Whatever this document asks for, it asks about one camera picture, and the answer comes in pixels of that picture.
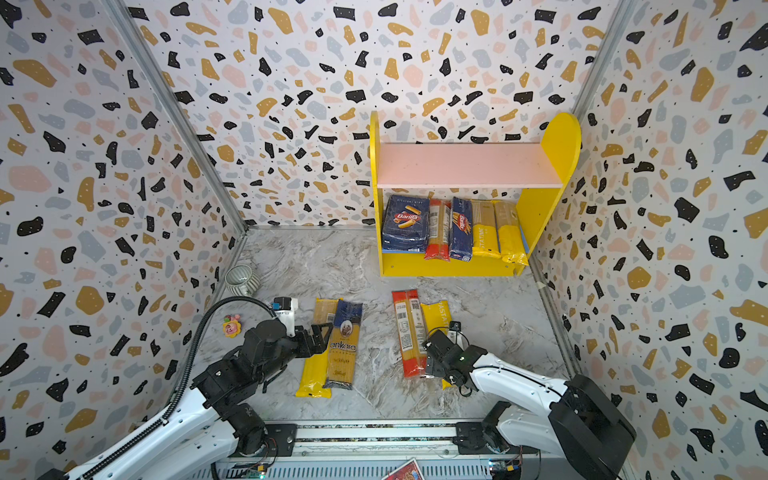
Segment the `blue Barilla rigatoni box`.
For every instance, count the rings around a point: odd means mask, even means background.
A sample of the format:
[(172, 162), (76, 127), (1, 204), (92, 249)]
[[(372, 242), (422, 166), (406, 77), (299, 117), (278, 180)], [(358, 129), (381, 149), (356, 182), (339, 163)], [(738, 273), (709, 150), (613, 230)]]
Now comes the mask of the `blue Barilla rigatoni box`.
[(430, 200), (392, 195), (385, 209), (381, 241), (385, 251), (425, 253), (429, 240)]

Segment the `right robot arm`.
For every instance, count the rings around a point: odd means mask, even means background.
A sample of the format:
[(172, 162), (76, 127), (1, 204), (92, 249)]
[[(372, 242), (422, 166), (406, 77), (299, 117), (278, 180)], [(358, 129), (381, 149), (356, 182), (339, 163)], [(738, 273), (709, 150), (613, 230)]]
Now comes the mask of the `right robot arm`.
[(477, 345), (462, 347), (435, 329), (421, 343), (427, 373), (462, 393), (498, 396), (480, 423), (482, 446), (531, 447), (557, 455), (585, 479), (619, 479), (637, 433), (589, 377), (537, 375)]

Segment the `blue Barilla spaghetti box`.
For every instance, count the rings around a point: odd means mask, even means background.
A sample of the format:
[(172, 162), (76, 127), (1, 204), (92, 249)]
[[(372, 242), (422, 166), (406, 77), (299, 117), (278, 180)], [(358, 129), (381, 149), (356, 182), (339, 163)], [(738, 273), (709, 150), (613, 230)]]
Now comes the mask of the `blue Barilla spaghetti box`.
[(469, 262), (473, 249), (473, 210), (470, 200), (453, 197), (451, 201), (451, 231), (449, 257)]

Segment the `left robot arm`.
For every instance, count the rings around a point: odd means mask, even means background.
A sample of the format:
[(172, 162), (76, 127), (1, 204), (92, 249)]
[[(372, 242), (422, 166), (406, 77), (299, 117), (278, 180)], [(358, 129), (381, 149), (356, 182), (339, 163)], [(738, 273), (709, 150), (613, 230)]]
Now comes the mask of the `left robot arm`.
[(249, 329), (242, 345), (210, 364), (162, 412), (110, 449), (46, 479), (174, 479), (235, 452), (272, 446), (268, 429), (248, 404), (294, 359), (324, 352), (333, 326), (289, 332), (278, 319)]

